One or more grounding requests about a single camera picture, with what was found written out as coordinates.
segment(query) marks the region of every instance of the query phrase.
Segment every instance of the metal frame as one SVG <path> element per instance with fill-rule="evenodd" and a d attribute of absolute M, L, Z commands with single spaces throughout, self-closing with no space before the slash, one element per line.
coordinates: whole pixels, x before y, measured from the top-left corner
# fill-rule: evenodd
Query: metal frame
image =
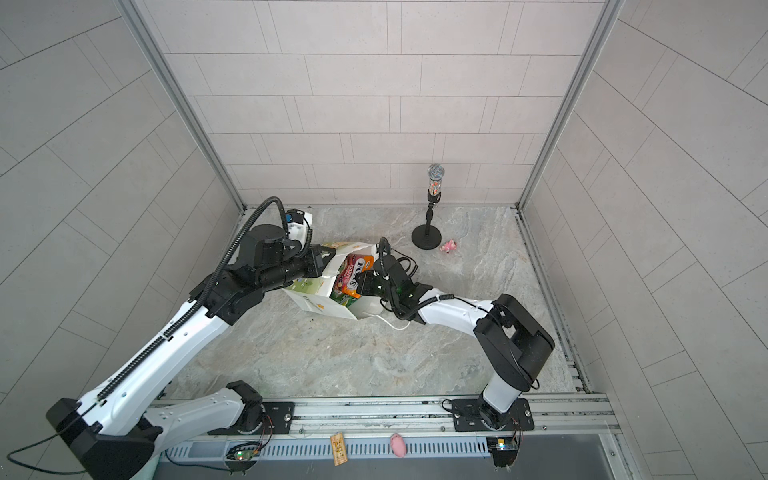
<path fill-rule="evenodd" d="M 176 111 L 179 112 L 182 121 L 187 125 L 187 129 L 190 131 L 195 143 L 200 147 L 200 151 L 203 153 L 206 160 L 208 160 L 210 166 L 213 167 L 216 176 L 224 183 L 227 193 L 229 193 L 235 205 L 237 205 L 237 209 L 240 213 L 243 213 L 245 211 L 245 203 L 243 202 L 243 199 L 240 197 L 230 176 L 224 169 L 221 159 L 214 150 L 214 146 L 210 143 L 208 136 L 205 134 L 200 120 L 197 118 L 187 101 L 187 97 L 181 91 L 178 81 L 168 67 L 163 53 L 157 47 L 157 43 L 155 43 L 152 38 L 149 28 L 147 28 L 147 25 L 144 23 L 144 19 L 136 9 L 133 0 L 114 0 L 114 3 L 123 16 L 128 29 L 131 30 L 134 38 L 136 38 L 136 42 L 138 42 L 139 47 L 141 47 L 144 56 L 147 57 L 147 60 L 152 66 L 157 78 L 160 80 L 160 83 L 163 85 L 163 88 L 165 88 L 171 101 L 176 106 Z"/>
<path fill-rule="evenodd" d="M 525 189 L 518 202 L 518 208 L 520 210 L 524 210 L 528 201 L 531 199 L 534 187 L 541 177 L 541 173 L 544 170 L 547 160 L 552 155 L 554 146 L 557 144 L 560 134 L 565 127 L 565 122 L 568 120 L 568 116 L 576 105 L 576 100 L 578 100 L 579 95 L 581 95 L 581 91 L 584 90 L 589 74 L 594 67 L 594 63 L 598 60 L 600 50 L 603 48 L 608 35 L 611 33 L 611 29 L 616 22 L 616 18 L 619 15 L 619 10 L 621 9 L 623 2 L 624 0 L 606 0 L 603 5 L 598 22 L 594 26 L 587 47 L 584 49 L 584 54 L 581 56 L 581 60 L 579 60 L 576 72 L 574 73 L 571 83 L 568 85 L 568 90 L 563 97 L 563 103 L 560 104 L 558 114 L 555 116 L 554 122 L 547 133 L 544 146 L 541 148 L 538 159 L 531 170 L 531 175 L 528 176 L 528 181 L 525 183 Z"/>

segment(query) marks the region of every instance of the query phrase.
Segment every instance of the wire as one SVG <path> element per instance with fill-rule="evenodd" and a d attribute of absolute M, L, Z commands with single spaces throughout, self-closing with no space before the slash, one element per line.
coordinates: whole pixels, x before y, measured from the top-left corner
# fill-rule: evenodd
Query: wire
<path fill-rule="evenodd" d="M 200 465 L 200 464 L 197 464 L 197 463 L 190 464 L 190 465 L 185 465 L 184 463 L 176 463 L 176 462 L 173 461 L 173 459 L 170 457 L 170 455 L 168 455 L 168 450 L 167 449 L 163 450 L 163 453 L 165 454 L 165 458 L 167 458 L 170 463 L 173 463 L 177 467 L 200 467 L 200 468 L 207 468 L 209 470 L 216 470 L 218 472 L 229 472 L 229 473 L 233 472 L 233 470 L 229 470 L 228 468 L 210 467 L 208 465 Z"/>
<path fill-rule="evenodd" d="M 73 419 L 71 422 L 69 422 L 67 424 L 67 426 L 65 426 L 63 429 L 59 430 L 58 432 L 56 432 L 55 435 L 51 435 L 48 438 L 42 439 L 39 442 L 35 442 L 35 443 L 31 444 L 31 445 L 27 445 L 25 447 L 21 447 L 20 449 L 16 449 L 13 452 L 8 453 L 5 457 L 8 459 L 8 461 L 10 463 L 15 463 L 16 465 L 19 465 L 21 467 L 29 468 L 30 470 L 35 470 L 36 472 L 49 473 L 51 475 L 81 475 L 81 474 L 84 474 L 84 473 L 88 473 L 88 470 L 81 470 L 79 472 L 55 472 L 53 470 L 46 470 L 45 468 L 38 468 L 38 467 L 35 467 L 33 465 L 28 465 L 28 464 L 26 464 L 24 462 L 20 462 L 19 460 L 14 460 L 13 458 L 11 458 L 11 455 L 13 455 L 15 453 L 23 452 L 24 450 L 29 450 L 32 447 L 36 447 L 36 446 L 40 445 L 41 443 L 46 443 L 48 440 L 55 439 L 56 437 L 58 437 L 59 435 L 64 433 L 69 427 L 73 426 L 75 422 L 77 422 L 78 420 L 80 420 L 84 416 L 86 416 L 88 414 L 88 412 L 90 412 L 96 405 L 97 404 L 94 403 L 93 405 L 88 407 L 88 410 L 86 410 L 85 412 L 78 413 L 77 418 Z"/>

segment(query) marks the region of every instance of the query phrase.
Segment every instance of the pink plush toy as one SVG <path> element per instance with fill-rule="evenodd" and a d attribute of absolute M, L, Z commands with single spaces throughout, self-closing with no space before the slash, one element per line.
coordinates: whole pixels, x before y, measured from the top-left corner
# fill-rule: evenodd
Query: pink plush toy
<path fill-rule="evenodd" d="M 406 441 L 397 433 L 389 437 L 389 445 L 392 447 L 392 453 L 396 457 L 406 456 Z"/>
<path fill-rule="evenodd" d="M 446 253 L 451 253 L 451 250 L 456 250 L 456 242 L 453 240 L 448 240 L 447 242 L 445 242 L 445 245 L 440 247 L 440 250 Z"/>

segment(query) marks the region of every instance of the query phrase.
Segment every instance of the wall tile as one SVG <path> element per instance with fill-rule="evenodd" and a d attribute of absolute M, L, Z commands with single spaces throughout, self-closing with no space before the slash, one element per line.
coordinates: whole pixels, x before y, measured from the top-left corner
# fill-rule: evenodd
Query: wall tile
<path fill-rule="evenodd" d="M 504 3 L 403 3 L 402 53 L 495 55 L 507 10 Z"/>
<path fill-rule="evenodd" d="M 136 81 L 56 135 L 48 146 L 95 187 L 163 118 L 147 89 Z"/>
<path fill-rule="evenodd" d="M 78 48 L 80 48 L 80 51 L 83 52 L 83 55 L 85 55 L 88 62 L 98 73 L 98 76 L 101 77 L 101 80 L 104 80 L 104 83 L 107 84 L 112 93 L 116 93 L 123 88 L 123 84 L 120 83 L 116 76 L 114 76 L 114 72 L 109 68 L 107 62 L 104 61 L 104 57 L 102 57 L 99 50 L 96 49 L 93 42 L 88 37 L 87 32 L 74 37 L 72 41 L 74 41 Z"/>
<path fill-rule="evenodd" d="M 262 134 L 273 164 L 342 164 L 337 134 Z"/>
<path fill-rule="evenodd" d="M 296 97 L 296 105 L 306 132 L 389 131 L 387 97 Z"/>
<path fill-rule="evenodd" d="M 291 132 L 281 97 L 196 97 L 216 134 Z"/>
<path fill-rule="evenodd" d="M 685 351 L 676 353 L 643 369 L 650 386 L 668 382 L 692 372 L 696 372 L 696 366 L 690 361 L 690 357 Z"/>
<path fill-rule="evenodd" d="M 121 84 L 131 83 L 150 69 L 122 18 L 90 30 L 88 37 Z"/>
<path fill-rule="evenodd" d="M 45 412 L 61 397 L 79 397 L 105 351 L 103 346 L 57 329 L 0 405 L 0 421 L 5 431 L 11 433 L 0 437 L 0 449 L 10 452 L 50 435 L 51 424 L 45 418 Z M 44 449 L 31 449 L 15 457 L 34 465 L 43 452 Z M 51 465 L 51 468 L 62 467 Z M 26 468 L 10 462 L 4 463 L 3 470 L 9 478 L 28 478 L 30 475 Z"/>
<path fill-rule="evenodd" d="M 694 473 L 682 450 L 647 453 L 645 461 L 654 475 L 692 475 Z"/>
<path fill-rule="evenodd" d="M 697 478 L 760 478 L 749 452 L 698 373 L 657 385 L 654 393 Z M 712 431 L 723 442 L 718 455 L 712 455 L 707 446 Z"/>
<path fill-rule="evenodd" d="M 520 95 L 560 97 L 565 95 L 576 72 L 577 55 L 534 55 L 525 72 Z"/>
<path fill-rule="evenodd" d="M 579 247 L 584 249 L 605 225 L 605 220 L 567 164 L 552 185 L 552 195 L 571 226 Z"/>
<path fill-rule="evenodd" d="M 400 165 L 400 187 L 426 188 L 429 180 L 427 177 L 428 168 L 429 164 Z M 466 186 L 469 165 L 450 165 L 445 170 L 446 173 L 442 179 L 442 186 L 444 188 L 461 188 Z"/>
<path fill-rule="evenodd" d="M 531 165 L 481 165 L 476 187 L 523 188 Z"/>
<path fill-rule="evenodd" d="M 0 177 L 0 279 L 26 258 L 89 190 L 46 147 Z"/>
<path fill-rule="evenodd" d="M 589 265 L 641 367 L 683 350 L 615 237 L 598 250 Z"/>
<path fill-rule="evenodd" d="M 387 53 L 402 53 L 402 2 L 387 2 Z"/>
<path fill-rule="evenodd" d="M 192 214 L 157 268 L 157 276 L 181 291 L 194 266 L 190 259 L 197 259 L 200 255 L 213 227 L 199 208 L 192 210 Z"/>
<path fill-rule="evenodd" d="M 371 188 L 389 187 L 389 165 L 325 165 L 315 175 L 318 188 L 354 188 L 353 179 L 365 179 Z"/>
<path fill-rule="evenodd" d="M 666 282 L 682 273 L 686 268 L 696 263 L 696 257 L 687 247 L 680 248 L 674 255 L 667 258 L 661 265 L 643 277 L 645 286 L 651 293 L 658 290 Z"/>
<path fill-rule="evenodd" d="M 609 306 L 606 306 L 597 315 L 593 316 L 587 321 L 587 328 L 589 329 L 589 333 L 594 335 L 601 328 L 613 322 L 615 319 L 616 316 L 614 315 L 614 311 L 611 310 Z"/>
<path fill-rule="evenodd" d="M 498 99 L 491 132 L 545 134 L 562 102 L 556 97 L 502 97 Z"/>
<path fill-rule="evenodd" d="M 382 2 L 271 2 L 283 53 L 387 53 Z"/>
<path fill-rule="evenodd" d="M 431 161 L 434 146 L 435 134 L 352 135 L 357 164 L 423 164 Z"/>
<path fill-rule="evenodd" d="M 609 238 L 611 238 L 614 235 L 613 232 L 611 232 L 611 228 L 606 223 L 598 232 L 597 235 L 594 236 L 592 240 L 589 240 L 589 243 L 587 243 L 587 246 L 584 247 L 582 250 L 582 253 L 584 255 L 584 258 L 587 260 L 591 259 L 593 255 L 595 255 L 598 250 L 600 250 L 600 247 L 602 247 L 605 242 L 608 241 Z"/>
<path fill-rule="evenodd" d="M 170 176 L 149 142 L 142 141 L 80 202 L 78 210 L 121 242 Z"/>
<path fill-rule="evenodd" d="M 3 68 L 0 147 L 24 158 L 110 95 L 73 41 Z"/>
<path fill-rule="evenodd" d="M 414 133 L 475 133 L 484 106 L 482 97 L 403 97 L 400 127 Z"/>
<path fill-rule="evenodd" d="M 597 332 L 594 342 L 641 451 L 652 453 L 678 450 L 680 445 L 675 434 L 646 382 L 619 324 L 612 322 Z"/>
<path fill-rule="evenodd" d="M 152 100 L 154 100 L 154 103 L 157 105 L 157 108 L 160 109 L 160 112 L 164 117 L 167 118 L 170 114 L 176 111 L 176 105 L 174 105 L 173 101 L 168 97 L 168 93 L 165 91 L 165 88 L 163 88 L 163 85 L 160 84 L 160 80 L 157 78 L 154 71 L 149 71 L 142 75 L 141 83 L 144 84 L 149 95 L 152 97 Z"/>
<path fill-rule="evenodd" d="M 169 302 L 175 302 L 179 297 L 179 292 L 169 285 L 168 282 L 157 276 L 157 274 L 152 276 L 152 280 L 149 281 L 149 286 L 154 288 L 155 291 L 164 296 Z"/>
<path fill-rule="evenodd" d="M 112 237 L 76 208 L 67 215 L 64 222 L 74 228 L 80 235 L 89 239 L 96 247 L 101 248 L 107 255 L 113 254 L 118 248 L 118 242 L 114 241 Z"/>
<path fill-rule="evenodd" d="M 170 53 L 266 53 L 252 2 L 151 0 Z"/>
<path fill-rule="evenodd" d="M 293 165 L 233 165 L 232 169 L 242 188 L 309 187 L 304 170 Z"/>
<path fill-rule="evenodd" d="M 170 69 L 185 94 L 212 95 L 195 55 L 180 53 L 167 54 L 164 57 L 170 64 Z"/>
<path fill-rule="evenodd" d="M 269 163 L 269 159 L 261 159 L 249 134 L 212 134 L 209 138 L 225 165 Z"/>
<path fill-rule="evenodd" d="M 165 184 L 155 202 L 181 228 L 213 179 L 214 172 L 197 150 Z"/>
<path fill-rule="evenodd" d="M 768 472 L 768 442 L 751 443 L 746 446 L 761 472 Z"/>
<path fill-rule="evenodd" d="M 267 198 L 272 195 L 280 197 L 286 205 L 296 204 L 324 204 L 331 205 L 336 202 L 336 198 L 333 196 L 333 190 L 329 188 L 313 188 L 313 189 L 301 189 L 301 188 L 283 188 L 283 189 L 265 189 L 259 190 L 262 198 Z"/>
<path fill-rule="evenodd" d="M 531 195 L 531 203 L 536 206 L 536 211 L 541 218 L 541 224 L 544 226 L 545 231 L 549 232 L 554 227 L 554 223 L 558 221 L 558 217 L 561 217 L 561 213 L 560 207 L 554 201 L 552 192 L 547 187 L 547 184 L 541 181 L 538 183 L 533 195 Z"/>
<path fill-rule="evenodd" d="M 485 198 L 487 204 L 515 204 L 520 201 L 522 188 L 489 188 Z"/>
<path fill-rule="evenodd" d="M 768 260 L 766 226 L 658 129 L 627 172 L 718 285 Z"/>
<path fill-rule="evenodd" d="M 70 312 L 61 322 L 61 328 L 107 348 L 118 334 L 75 311 Z"/>
<path fill-rule="evenodd" d="M 315 95 L 418 95 L 421 64 L 414 55 L 306 56 Z"/>
<path fill-rule="evenodd" d="M 760 265 L 723 288 L 723 293 L 764 343 L 768 343 L 766 285 L 768 285 L 768 263 Z"/>
<path fill-rule="evenodd" d="M 442 156 L 446 164 L 511 164 L 519 154 L 520 134 L 448 134 Z"/>
<path fill-rule="evenodd" d="M 767 15 L 768 5 L 760 0 L 653 2 L 639 29 L 726 78 L 765 33 Z"/>
<path fill-rule="evenodd" d="M 173 220 L 170 219 L 168 214 L 166 214 L 162 208 L 160 208 L 159 205 L 157 205 L 156 202 L 152 202 L 147 208 L 147 212 L 154 217 L 157 222 L 163 226 L 163 228 L 172 236 L 176 237 L 176 235 L 179 234 L 179 227 L 176 226 Z"/>
<path fill-rule="evenodd" d="M 0 285 L 7 318 L 18 319 L 3 326 L 0 391 L 11 391 L 107 258 L 67 224 L 60 224 Z"/>
<path fill-rule="evenodd" d="M 601 8 L 593 3 L 526 4 L 512 54 L 581 55 Z"/>
<path fill-rule="evenodd" d="M 302 55 L 195 55 L 214 95 L 310 95 Z"/>
<path fill-rule="evenodd" d="M 86 388 L 94 388 L 117 372 L 136 352 L 152 340 L 163 327 L 173 303 L 148 287 L 135 301 L 131 315 L 112 342 Z"/>
<path fill-rule="evenodd" d="M 589 194 L 640 276 L 683 246 L 616 160 L 608 161 Z"/>
<path fill-rule="evenodd" d="M 173 239 L 149 213 L 142 215 L 74 310 L 118 331 Z"/>
<path fill-rule="evenodd" d="M 29 56 L 119 16 L 113 4 L 99 0 L 8 2 L 0 28 Z"/>
<path fill-rule="evenodd" d="M 424 55 L 421 95 L 517 95 L 528 60 L 524 55 Z"/>
<path fill-rule="evenodd" d="M 768 105 L 693 62 L 678 58 L 643 112 L 737 198 L 768 178 Z"/>
<path fill-rule="evenodd" d="M 768 419 L 761 413 L 768 406 L 765 345 L 701 265 L 662 286 L 654 298 L 741 440 L 766 441 Z"/>
<path fill-rule="evenodd" d="M 603 144 L 579 116 L 573 113 L 558 139 L 558 149 L 571 165 L 579 181 L 584 181 L 602 153 Z"/>
<path fill-rule="evenodd" d="M 341 205 L 412 204 L 412 188 L 343 188 L 334 190 Z"/>
<path fill-rule="evenodd" d="M 272 10 L 269 2 L 254 2 L 253 7 L 259 17 L 261 33 L 264 35 L 266 49 L 269 53 L 283 53 L 280 47 L 280 39 L 277 37 L 275 22 L 272 19 Z"/>
<path fill-rule="evenodd" d="M 611 152 L 609 152 L 607 148 L 604 148 L 598 156 L 598 159 L 594 161 L 592 168 L 589 169 L 587 176 L 584 177 L 584 180 L 581 182 L 581 184 L 584 185 L 584 188 L 587 190 L 592 188 L 592 184 L 598 178 L 600 172 L 602 172 L 605 166 L 608 164 L 608 161 L 612 158 L 613 157 L 611 156 Z"/>
<path fill-rule="evenodd" d="M 572 338 L 575 341 L 576 351 L 581 358 L 581 363 L 582 365 L 588 365 L 598 359 L 600 353 L 595 348 L 592 336 L 589 333 L 584 317 L 581 315 L 576 298 L 565 278 L 559 261 L 555 261 L 552 264 L 548 274 L 554 295 L 557 297 L 558 303 L 560 303 L 560 307 L 565 315 L 565 323 L 573 335 Z"/>
<path fill-rule="evenodd" d="M 650 120 L 595 73 L 581 92 L 576 112 L 622 167 L 654 129 Z"/>
<path fill-rule="evenodd" d="M 565 225 L 552 241 L 552 246 L 571 285 L 584 321 L 589 321 L 606 307 L 607 302 L 568 225 Z"/>
<path fill-rule="evenodd" d="M 623 22 L 616 22 L 594 70 L 623 96 L 634 100 L 666 48 Z"/>

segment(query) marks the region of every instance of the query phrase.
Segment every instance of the dark surface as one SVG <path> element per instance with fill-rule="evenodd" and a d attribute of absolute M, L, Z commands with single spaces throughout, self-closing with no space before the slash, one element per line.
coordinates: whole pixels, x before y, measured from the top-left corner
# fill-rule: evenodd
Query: dark surface
<path fill-rule="evenodd" d="M 613 478 L 597 435 L 538 435 L 523 437 L 520 453 L 510 472 L 496 469 L 490 458 L 392 458 L 382 460 L 349 460 L 333 466 L 332 460 L 271 461 L 256 464 L 246 478 L 253 480 L 287 480 L 318 478 L 320 480 L 483 480 L 516 478 L 520 480 L 608 480 Z M 230 478 L 226 472 L 205 468 L 177 467 L 160 463 L 155 480 L 208 480 Z"/>

